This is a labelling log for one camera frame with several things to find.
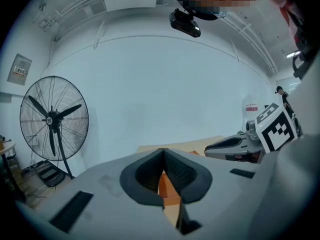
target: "fan motor hub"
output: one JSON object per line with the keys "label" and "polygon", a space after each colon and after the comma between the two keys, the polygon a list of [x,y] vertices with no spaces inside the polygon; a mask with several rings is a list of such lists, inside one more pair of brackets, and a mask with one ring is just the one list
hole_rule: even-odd
{"label": "fan motor hub", "polygon": [[51,118],[50,116],[47,117],[47,118],[45,119],[45,121],[46,121],[46,124],[47,124],[48,126],[52,125],[52,123],[53,123],[53,120],[52,120],[52,118]]}

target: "person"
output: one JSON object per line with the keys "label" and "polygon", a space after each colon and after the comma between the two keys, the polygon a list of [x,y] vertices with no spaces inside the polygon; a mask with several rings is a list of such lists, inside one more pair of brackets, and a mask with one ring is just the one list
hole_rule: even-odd
{"label": "person", "polygon": [[287,101],[287,97],[289,96],[289,94],[286,93],[281,86],[278,86],[276,88],[276,92],[282,96],[283,106],[284,106],[285,110],[288,112],[289,117],[292,118],[293,111],[292,111],[291,106],[289,105],[289,103]]}

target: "black slot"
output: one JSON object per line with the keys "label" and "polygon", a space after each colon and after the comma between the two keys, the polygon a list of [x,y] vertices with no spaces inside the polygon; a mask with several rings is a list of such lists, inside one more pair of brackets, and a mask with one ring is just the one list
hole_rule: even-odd
{"label": "black slot", "polygon": [[235,157],[233,155],[225,155],[225,160],[236,161],[236,159],[235,159]]}
{"label": "black slot", "polygon": [[91,193],[79,191],[50,223],[63,232],[69,232],[93,196]]}
{"label": "black slot", "polygon": [[252,179],[255,176],[255,172],[252,171],[247,171],[247,170],[240,170],[240,169],[232,169],[230,171],[230,173],[235,174],[235,175],[239,175],[239,176],[243,176],[249,179]]}
{"label": "black slot", "polygon": [[186,235],[201,228],[202,225],[196,221],[189,218],[188,212],[185,208],[183,202],[180,203],[179,215],[176,220],[175,228],[181,232],[181,234]]}

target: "fan blade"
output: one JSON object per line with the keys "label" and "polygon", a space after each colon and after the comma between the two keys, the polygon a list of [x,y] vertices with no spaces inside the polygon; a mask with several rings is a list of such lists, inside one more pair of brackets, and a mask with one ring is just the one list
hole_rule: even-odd
{"label": "fan blade", "polygon": [[29,95],[28,97],[31,103],[35,106],[35,108],[47,118],[49,115],[47,111],[40,105],[40,103],[36,101],[36,99],[34,99],[32,96]]}
{"label": "fan blade", "polygon": [[52,125],[49,126],[49,140],[50,140],[50,146],[52,149],[52,153],[54,156],[56,156],[56,151],[55,151],[55,141],[54,141],[54,131],[52,129]]}
{"label": "fan blade", "polygon": [[70,107],[70,108],[66,109],[65,111],[62,111],[61,113],[57,114],[54,119],[62,119],[64,117],[66,117],[67,115],[70,115],[71,113],[75,112],[81,106],[82,105],[79,104],[79,105],[75,105],[73,107]]}

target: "ceiling light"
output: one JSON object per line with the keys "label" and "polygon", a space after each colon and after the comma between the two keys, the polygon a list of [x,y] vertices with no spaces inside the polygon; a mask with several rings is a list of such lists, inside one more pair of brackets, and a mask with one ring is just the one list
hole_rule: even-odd
{"label": "ceiling light", "polygon": [[291,58],[291,57],[293,57],[293,56],[295,56],[295,55],[298,55],[298,54],[300,54],[300,53],[301,53],[301,51],[296,50],[296,51],[294,51],[294,52],[289,53],[286,57],[287,57],[287,58]]}

